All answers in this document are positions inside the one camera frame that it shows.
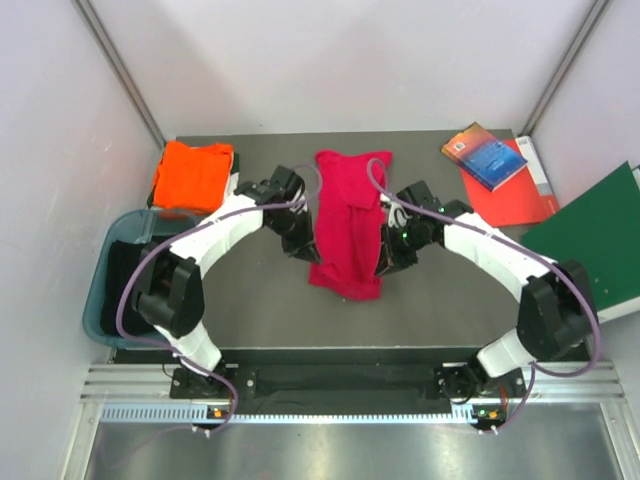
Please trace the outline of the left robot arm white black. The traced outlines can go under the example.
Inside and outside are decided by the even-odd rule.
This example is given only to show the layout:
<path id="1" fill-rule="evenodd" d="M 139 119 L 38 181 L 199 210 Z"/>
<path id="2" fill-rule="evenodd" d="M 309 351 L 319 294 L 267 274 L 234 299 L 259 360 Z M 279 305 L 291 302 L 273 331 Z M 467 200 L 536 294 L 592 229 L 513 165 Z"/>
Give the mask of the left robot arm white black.
<path id="1" fill-rule="evenodd" d="M 317 262 L 305 188 L 247 183 L 196 226 L 143 249 L 122 299 L 153 327 L 192 384 L 205 396 L 230 383 L 220 367 L 223 354 L 203 324 L 203 280 L 236 244 L 266 227 L 279 235 L 287 255 Z"/>

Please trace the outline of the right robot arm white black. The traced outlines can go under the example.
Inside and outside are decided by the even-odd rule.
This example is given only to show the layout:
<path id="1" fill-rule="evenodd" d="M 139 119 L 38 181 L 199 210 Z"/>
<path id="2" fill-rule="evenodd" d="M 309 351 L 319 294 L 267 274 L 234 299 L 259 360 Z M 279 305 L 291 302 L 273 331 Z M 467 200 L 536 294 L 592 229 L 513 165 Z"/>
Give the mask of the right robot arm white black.
<path id="1" fill-rule="evenodd" d="M 417 263 L 420 249 L 439 245 L 491 276 L 518 303 L 515 327 L 463 366 L 464 399 L 490 395 L 505 375 L 557 360 L 587 338 L 599 339 L 587 272 L 579 262 L 558 263 L 526 250 L 459 200 L 413 206 L 383 196 L 381 205 L 387 220 L 377 275 L 405 270 Z"/>

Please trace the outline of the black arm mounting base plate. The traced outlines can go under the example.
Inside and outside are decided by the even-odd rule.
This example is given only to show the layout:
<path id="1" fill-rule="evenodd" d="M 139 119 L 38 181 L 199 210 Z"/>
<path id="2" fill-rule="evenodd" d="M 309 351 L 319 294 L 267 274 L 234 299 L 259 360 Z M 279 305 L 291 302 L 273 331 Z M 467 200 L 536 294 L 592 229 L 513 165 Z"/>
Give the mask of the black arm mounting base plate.
<path id="1" fill-rule="evenodd" d="M 228 400 L 240 414 L 366 415 L 445 413 L 452 401 L 503 406 L 523 397 L 521 370 L 496 379 L 471 365 L 467 347 L 236 348 L 223 350 L 217 379 L 184 367 L 170 397 Z"/>

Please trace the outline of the red t shirt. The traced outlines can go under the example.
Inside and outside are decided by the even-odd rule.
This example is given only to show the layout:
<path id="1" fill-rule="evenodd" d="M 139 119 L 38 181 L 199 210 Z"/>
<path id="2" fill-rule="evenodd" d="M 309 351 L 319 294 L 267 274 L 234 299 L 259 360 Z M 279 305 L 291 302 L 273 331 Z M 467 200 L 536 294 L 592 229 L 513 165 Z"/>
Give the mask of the red t shirt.
<path id="1" fill-rule="evenodd" d="M 309 283 L 353 301 L 376 300 L 381 291 L 376 267 L 385 213 L 368 176 L 372 159 L 382 162 L 371 172 L 385 186 L 384 170 L 393 161 L 389 151 L 349 156 L 324 150 L 315 155 L 323 181 L 315 225 L 321 262 L 311 266 Z"/>

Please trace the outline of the orange t shirt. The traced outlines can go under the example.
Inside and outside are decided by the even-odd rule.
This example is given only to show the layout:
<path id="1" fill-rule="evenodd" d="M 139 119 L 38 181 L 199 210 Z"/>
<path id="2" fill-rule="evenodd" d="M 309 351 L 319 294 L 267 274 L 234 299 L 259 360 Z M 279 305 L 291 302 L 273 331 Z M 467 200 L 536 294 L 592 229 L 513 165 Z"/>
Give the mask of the orange t shirt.
<path id="1" fill-rule="evenodd" d="M 230 144 L 191 147 L 167 143 L 151 185 L 151 205 L 213 213 L 224 202 L 234 150 Z"/>

